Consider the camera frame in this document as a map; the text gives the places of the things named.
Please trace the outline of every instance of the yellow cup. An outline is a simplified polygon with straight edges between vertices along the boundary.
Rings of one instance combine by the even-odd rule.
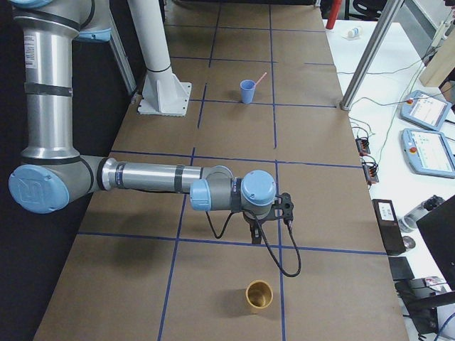
[[[249,284],[245,296],[251,314],[258,314],[272,303],[273,290],[266,281],[257,280]]]

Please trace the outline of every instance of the label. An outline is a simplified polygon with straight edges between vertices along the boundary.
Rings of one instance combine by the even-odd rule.
[[[24,36],[23,47],[26,56],[26,68],[36,69],[38,67],[38,62],[36,60],[36,37]]]
[[[388,202],[378,202],[379,212],[382,220],[393,222],[392,206]]]

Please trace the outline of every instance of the cup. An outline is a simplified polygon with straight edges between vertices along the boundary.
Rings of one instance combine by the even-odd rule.
[[[251,314],[258,314],[273,301],[273,290],[266,281],[253,281],[245,291],[247,304]]]
[[[256,82],[254,80],[243,80],[240,82],[240,92],[242,93],[242,102],[249,104],[253,102],[255,96]]]

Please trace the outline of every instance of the blue plastic cover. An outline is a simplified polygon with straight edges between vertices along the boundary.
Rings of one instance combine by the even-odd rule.
[[[206,179],[196,180],[190,187],[191,207],[195,211],[210,211],[212,209],[212,197]]]
[[[14,6],[21,9],[36,9],[49,4],[53,0],[9,0]]]
[[[64,182],[47,168],[35,165],[18,167],[9,176],[9,191],[18,204],[34,213],[51,213],[70,201]]]
[[[76,38],[86,43],[105,43],[111,39],[111,28],[99,31],[81,31]]]
[[[243,197],[256,206],[267,206],[274,202],[277,185],[273,177],[263,170],[249,172],[242,180]]]

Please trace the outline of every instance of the red object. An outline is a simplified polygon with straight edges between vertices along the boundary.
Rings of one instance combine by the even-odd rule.
[[[328,17],[327,25],[326,25],[326,28],[328,30],[331,30],[333,28],[333,26],[335,25],[336,17],[338,16],[338,12],[340,11],[341,2],[343,2],[343,0],[334,0],[333,1],[332,9],[330,10],[330,16]]]

